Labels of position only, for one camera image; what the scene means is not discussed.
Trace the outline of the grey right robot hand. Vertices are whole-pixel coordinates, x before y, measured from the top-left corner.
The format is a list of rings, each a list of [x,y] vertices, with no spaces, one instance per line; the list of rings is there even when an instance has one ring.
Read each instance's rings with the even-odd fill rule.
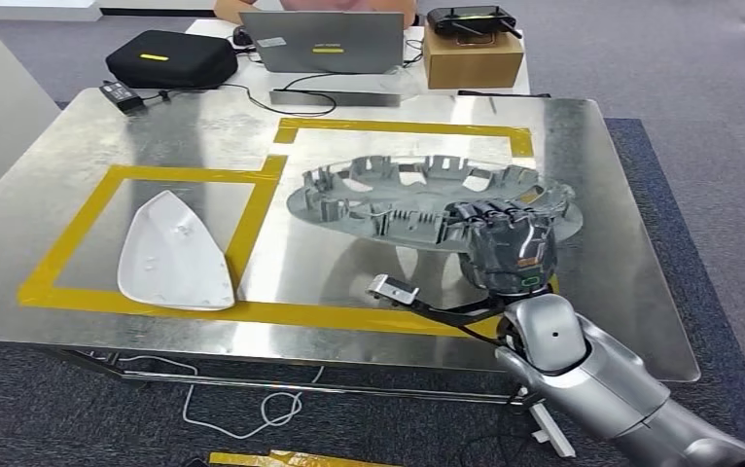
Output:
[[[459,265],[474,286],[508,297],[548,287],[557,264],[551,216],[500,198],[457,201],[445,211],[447,224],[463,229]]]

